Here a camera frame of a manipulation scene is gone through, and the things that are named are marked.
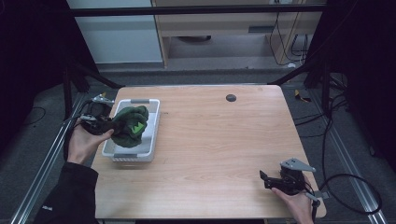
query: white tray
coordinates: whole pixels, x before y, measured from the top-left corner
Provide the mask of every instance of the white tray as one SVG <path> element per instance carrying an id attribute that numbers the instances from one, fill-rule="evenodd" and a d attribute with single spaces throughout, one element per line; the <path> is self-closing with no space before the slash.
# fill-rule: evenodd
<path id="1" fill-rule="evenodd" d="M 136 147 L 120 147 L 108 139 L 102 154 L 113 161 L 152 161 L 160 121 L 160 101 L 157 99 L 125 99 L 117 106 L 116 114 L 128 106 L 144 105 L 148 109 L 148 126 L 142 133 L 142 143 Z"/>

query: gray floor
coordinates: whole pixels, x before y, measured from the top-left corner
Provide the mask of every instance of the gray floor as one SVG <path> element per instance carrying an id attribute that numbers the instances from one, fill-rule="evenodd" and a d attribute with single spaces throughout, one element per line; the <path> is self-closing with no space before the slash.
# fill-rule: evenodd
<path id="1" fill-rule="evenodd" d="M 298 57 L 296 60 L 297 62 L 294 64 L 298 66 L 300 63 Z M 174 38 L 169 64 L 166 68 L 140 67 L 133 72 L 108 72 L 103 75 L 128 86 L 263 84 L 286 75 L 290 69 L 286 65 L 276 64 L 271 50 L 268 48 L 268 43 L 262 35 L 212 36 L 212 39 L 206 42 L 186 42 Z M 320 89 L 305 90 L 301 85 L 302 80 L 304 80 L 304 75 L 294 78 L 282 88 L 294 119 L 319 113 L 315 103 L 295 99 L 294 91 L 296 89 L 300 90 L 303 97 L 310 98 L 315 98 L 317 92 L 320 91 Z M 92 89 L 84 95 L 85 98 L 91 98 L 102 91 L 107 92 L 108 98 L 114 98 L 117 94 L 116 90 L 111 90 L 95 80 L 90 79 L 90 83 Z M 332 96 L 336 94 L 338 94 L 337 91 L 332 91 Z M 33 122 L 33 124 L 21 128 L 19 134 L 9 145 L 9 153 L 2 158 L 0 163 L 0 223 L 8 223 L 15 213 L 61 128 L 64 116 L 62 86 L 56 86 L 38 94 L 35 98 L 35 107 L 26 120 L 26 123 Z M 345 107 L 334 111 L 333 117 L 333 129 L 337 130 L 341 136 L 352 161 L 356 163 L 361 175 L 374 183 L 380 191 L 384 201 L 382 212 L 388 223 L 396 223 L 396 214 L 393 212 L 396 204 L 393 194 L 393 190 L 396 188 L 396 175 L 383 159 L 370 156 L 369 146 L 362 137 L 354 119 L 346 112 Z M 295 122 L 299 123 L 304 120 L 297 119 Z M 324 119 L 297 126 L 307 157 L 311 165 L 318 170 L 315 173 L 318 183 L 323 182 L 320 159 L 322 137 L 313 137 L 313 135 L 323 133 L 324 127 Z M 337 144 L 330 136 L 326 141 L 325 161 L 328 176 L 346 171 L 346 166 L 337 152 Z M 62 156 L 59 155 L 37 198 L 29 220 L 33 218 L 38 206 L 55 185 L 62 163 Z M 350 180 L 334 180 L 332 189 L 348 204 L 362 209 L 360 198 L 355 193 L 356 189 Z M 325 206 L 328 214 L 326 217 L 318 219 L 318 223 L 371 223 L 367 216 L 358 215 L 345 209 L 334 198 L 325 200 Z M 285 222 L 274 219 L 270 220 L 270 223 Z"/>

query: dark green fabric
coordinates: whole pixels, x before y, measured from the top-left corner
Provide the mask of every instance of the dark green fabric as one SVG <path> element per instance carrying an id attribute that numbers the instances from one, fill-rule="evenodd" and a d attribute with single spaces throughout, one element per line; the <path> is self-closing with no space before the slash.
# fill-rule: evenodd
<path id="1" fill-rule="evenodd" d="M 125 122 L 122 131 L 112 135 L 111 139 L 121 147 L 136 147 L 142 143 L 142 133 L 148 126 L 149 111 L 143 105 L 123 108 L 113 121 Z"/>

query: wooden table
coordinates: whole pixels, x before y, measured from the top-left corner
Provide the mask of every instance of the wooden table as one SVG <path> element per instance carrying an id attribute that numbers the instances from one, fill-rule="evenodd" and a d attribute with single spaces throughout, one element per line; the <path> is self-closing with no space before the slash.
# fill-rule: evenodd
<path id="1" fill-rule="evenodd" d="M 111 116 L 119 100 L 131 98 L 161 101 L 155 157 L 116 163 L 99 147 L 92 164 L 99 173 L 96 217 L 290 217 L 259 177 L 259 170 L 279 177 L 279 163 L 290 158 L 307 163 L 278 86 L 123 88 Z M 325 213 L 322 205 L 318 217 Z"/>

